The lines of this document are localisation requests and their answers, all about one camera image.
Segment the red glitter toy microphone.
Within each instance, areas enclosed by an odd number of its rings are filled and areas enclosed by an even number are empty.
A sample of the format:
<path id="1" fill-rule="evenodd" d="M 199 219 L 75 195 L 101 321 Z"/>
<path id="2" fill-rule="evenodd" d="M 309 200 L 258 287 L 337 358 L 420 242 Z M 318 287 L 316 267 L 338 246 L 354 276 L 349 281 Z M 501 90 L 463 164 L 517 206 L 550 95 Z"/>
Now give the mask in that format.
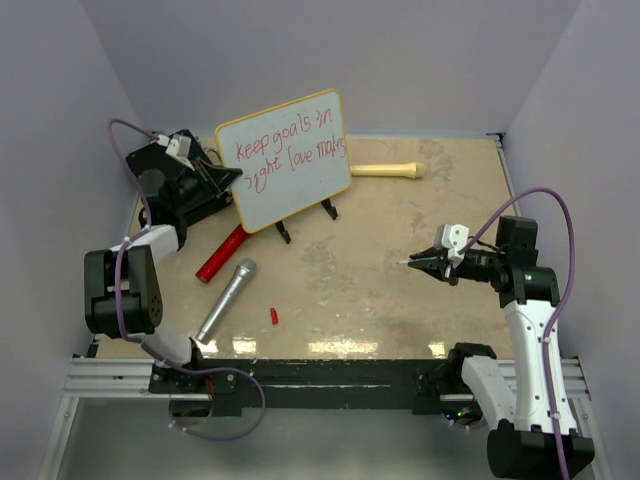
<path id="1" fill-rule="evenodd" d="M 209 283 L 226 262 L 240 248 L 249 234 L 241 224 L 226 237 L 213 254 L 198 269 L 195 276 L 203 283 Z"/>

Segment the silver toy microphone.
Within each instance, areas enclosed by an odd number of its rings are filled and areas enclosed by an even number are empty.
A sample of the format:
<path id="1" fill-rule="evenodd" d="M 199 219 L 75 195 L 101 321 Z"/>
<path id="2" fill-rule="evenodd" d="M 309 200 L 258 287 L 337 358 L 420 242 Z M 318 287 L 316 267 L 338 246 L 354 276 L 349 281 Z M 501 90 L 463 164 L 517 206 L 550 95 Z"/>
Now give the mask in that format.
<path id="1" fill-rule="evenodd" d="M 240 296 L 242 290 L 254 278 L 257 272 L 257 264 L 250 258 L 245 258 L 239 263 L 223 292 L 216 300 L 203 323 L 199 327 L 195 339 L 203 345 L 208 344 L 219 325 L 231 309 L 232 304 Z"/>

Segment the black carrying case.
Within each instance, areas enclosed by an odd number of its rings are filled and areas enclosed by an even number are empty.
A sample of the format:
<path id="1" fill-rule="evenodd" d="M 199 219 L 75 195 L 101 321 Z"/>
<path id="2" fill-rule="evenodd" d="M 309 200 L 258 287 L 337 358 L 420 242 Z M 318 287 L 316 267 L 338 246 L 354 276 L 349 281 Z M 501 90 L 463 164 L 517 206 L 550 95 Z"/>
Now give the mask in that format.
<path id="1" fill-rule="evenodd" d="M 189 130 L 179 130 L 175 134 L 191 138 L 190 162 L 199 157 L 206 164 L 214 165 L 198 139 Z M 185 166 L 166 155 L 165 148 L 155 142 L 128 154 L 126 162 L 142 186 L 145 198 L 149 202 L 152 222 L 155 224 L 168 223 L 172 217 L 179 217 L 188 225 L 193 225 L 223 210 L 232 201 L 230 186 L 218 199 L 199 205 L 179 205 L 174 197 L 174 180 Z"/>

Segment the yellow framed whiteboard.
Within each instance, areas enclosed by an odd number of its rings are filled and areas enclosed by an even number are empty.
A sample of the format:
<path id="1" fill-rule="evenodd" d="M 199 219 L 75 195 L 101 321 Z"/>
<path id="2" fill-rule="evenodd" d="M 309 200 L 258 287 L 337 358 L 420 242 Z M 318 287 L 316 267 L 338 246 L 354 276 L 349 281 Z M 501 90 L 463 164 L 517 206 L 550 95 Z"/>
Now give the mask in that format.
<path id="1" fill-rule="evenodd" d="M 327 89 L 225 122 L 214 132 L 243 229 L 256 233 L 351 184 L 341 96 Z"/>

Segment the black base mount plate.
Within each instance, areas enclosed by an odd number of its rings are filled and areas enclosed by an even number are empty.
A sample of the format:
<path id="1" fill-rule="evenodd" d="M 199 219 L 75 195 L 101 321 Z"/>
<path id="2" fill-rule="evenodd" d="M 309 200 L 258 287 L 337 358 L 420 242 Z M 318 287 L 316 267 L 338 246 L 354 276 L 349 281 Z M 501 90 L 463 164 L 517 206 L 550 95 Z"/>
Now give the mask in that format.
<path id="1" fill-rule="evenodd" d="M 446 360 L 204 359 L 216 373 L 186 375 L 152 367 L 149 391 L 167 395 L 179 414 L 187 402 L 214 417 L 269 409 L 409 410 L 415 415 L 473 418 L 479 408 Z M 256 388 L 265 393 L 263 402 Z"/>

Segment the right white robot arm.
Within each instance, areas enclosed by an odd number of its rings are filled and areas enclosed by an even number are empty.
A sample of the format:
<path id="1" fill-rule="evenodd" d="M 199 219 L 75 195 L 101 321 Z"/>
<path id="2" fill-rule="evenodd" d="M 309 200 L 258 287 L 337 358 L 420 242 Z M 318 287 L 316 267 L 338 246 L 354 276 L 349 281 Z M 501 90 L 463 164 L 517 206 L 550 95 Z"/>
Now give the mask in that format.
<path id="1" fill-rule="evenodd" d="M 591 439 L 578 432 L 567 400 L 552 316 L 560 306 L 557 276 L 537 264 L 538 225 L 502 216 L 495 245 L 462 246 L 469 230 L 444 224 L 431 248 L 410 255 L 407 265 L 454 286 L 459 280 L 487 283 L 498 294 L 514 347 L 514 388 L 482 345 L 457 344 L 445 369 L 448 386 L 471 390 L 489 427 L 487 457 L 502 479 L 573 479 L 595 457 Z"/>

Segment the cream toy microphone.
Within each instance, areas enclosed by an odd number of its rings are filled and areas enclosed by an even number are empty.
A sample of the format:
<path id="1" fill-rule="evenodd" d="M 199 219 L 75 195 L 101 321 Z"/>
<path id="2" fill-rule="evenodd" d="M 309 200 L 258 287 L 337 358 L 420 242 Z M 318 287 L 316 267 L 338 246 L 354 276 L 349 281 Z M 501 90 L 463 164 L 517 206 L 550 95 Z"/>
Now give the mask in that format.
<path id="1" fill-rule="evenodd" d="M 426 173 L 426 165 L 421 162 L 405 164 L 351 165 L 350 173 L 355 177 L 391 177 L 419 179 Z"/>

